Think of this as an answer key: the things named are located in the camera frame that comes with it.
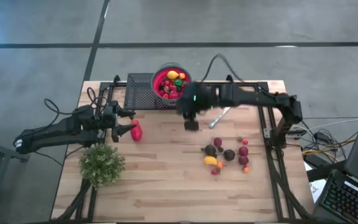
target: desk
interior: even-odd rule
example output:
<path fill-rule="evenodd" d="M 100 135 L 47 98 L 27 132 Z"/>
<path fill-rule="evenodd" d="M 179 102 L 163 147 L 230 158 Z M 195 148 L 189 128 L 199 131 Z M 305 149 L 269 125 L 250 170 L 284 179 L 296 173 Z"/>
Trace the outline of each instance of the desk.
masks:
<path fill-rule="evenodd" d="M 86 89 L 96 92 L 100 82 L 85 82 L 79 106 L 90 103 Z M 283 81 L 268 81 L 271 92 L 285 92 Z M 124 104 L 125 87 L 115 87 L 113 99 Z M 114 185 L 98 189 L 94 210 L 95 222 L 252 222 L 276 221 L 272 186 L 270 184 L 266 152 L 260 128 L 258 110 L 254 106 L 233 108 L 209 129 L 222 109 L 198 116 L 200 131 L 186 132 L 183 118 L 175 111 L 136 111 L 135 118 L 143 129 L 140 143 L 130 134 L 113 143 L 126 157 L 126 170 Z M 276 123 L 282 117 L 274 109 Z M 129 124 L 129 119 L 120 119 Z M 249 140 L 249 174 L 242 172 L 237 159 L 225 162 L 221 175 L 210 174 L 211 167 L 203 164 L 201 148 L 214 137 L 223 140 L 223 148 L 238 150 L 238 136 Z M 68 147 L 67 153 L 78 145 Z M 300 149 L 284 149 L 291 191 L 308 212 L 314 208 L 310 186 Z M 52 218 L 61 215 L 69 206 L 81 185 L 78 157 L 82 151 L 66 159 L 53 207 Z M 284 196 L 281 201 L 286 216 Z M 88 211 L 85 200 L 84 215 Z"/>

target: red bowl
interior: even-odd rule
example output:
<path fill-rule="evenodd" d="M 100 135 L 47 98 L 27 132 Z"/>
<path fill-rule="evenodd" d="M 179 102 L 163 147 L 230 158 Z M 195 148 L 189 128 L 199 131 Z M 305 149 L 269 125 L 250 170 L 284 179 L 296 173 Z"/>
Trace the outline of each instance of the red bowl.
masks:
<path fill-rule="evenodd" d="M 169 71 L 175 71 L 177 73 L 184 73 L 186 75 L 185 81 L 187 83 L 191 82 L 191 78 L 190 78 L 189 74 L 184 69 L 180 69 L 180 68 L 177 68 L 177 67 L 163 68 L 163 69 L 161 69 L 160 71 L 157 72 L 157 74 L 154 77 L 153 82 L 152 82 L 152 88 L 154 90 L 154 93 L 159 97 L 161 97 L 161 96 L 158 93 L 158 88 L 159 88 L 161 82 L 165 79 L 165 77 L 167 77 L 167 73 Z"/>

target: concrete floor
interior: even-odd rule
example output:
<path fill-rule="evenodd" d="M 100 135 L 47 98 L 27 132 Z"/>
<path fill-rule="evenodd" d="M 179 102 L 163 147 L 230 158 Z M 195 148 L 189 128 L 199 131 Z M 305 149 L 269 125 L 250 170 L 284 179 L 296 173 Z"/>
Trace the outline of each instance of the concrete floor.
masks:
<path fill-rule="evenodd" d="M 0 44 L 92 43 L 103 0 L 0 0 Z M 357 42 L 358 1 L 112 0 L 101 43 L 110 42 Z M 25 128 L 46 125 L 77 101 L 91 49 L 0 49 L 0 145 Z M 99 49 L 90 80 L 153 72 L 175 61 L 201 78 L 216 53 L 246 80 L 284 80 L 297 94 L 309 127 L 358 117 L 358 47 Z M 208 79 L 228 70 L 217 62 Z M 328 126 L 338 140 L 358 122 Z M 45 148 L 62 161 L 65 146 Z M 12 162 L 0 195 L 0 223 L 48 220 L 61 167 L 32 154 Z"/>

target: potted plant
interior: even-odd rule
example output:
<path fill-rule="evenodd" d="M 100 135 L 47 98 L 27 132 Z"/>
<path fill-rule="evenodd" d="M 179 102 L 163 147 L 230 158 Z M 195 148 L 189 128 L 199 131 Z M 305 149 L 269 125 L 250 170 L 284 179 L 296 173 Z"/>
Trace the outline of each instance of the potted plant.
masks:
<path fill-rule="evenodd" d="M 115 183 L 124 169 L 125 158 L 108 144 L 95 144 L 80 157 L 81 175 L 95 187 Z"/>

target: laptop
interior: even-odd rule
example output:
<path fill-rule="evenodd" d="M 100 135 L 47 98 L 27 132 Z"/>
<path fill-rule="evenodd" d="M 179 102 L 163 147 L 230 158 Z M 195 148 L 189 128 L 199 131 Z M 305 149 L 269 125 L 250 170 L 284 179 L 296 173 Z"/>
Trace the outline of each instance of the laptop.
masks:
<path fill-rule="evenodd" d="M 316 202 L 314 216 L 338 223 L 358 223 L 358 135 L 344 165 L 332 170 Z"/>

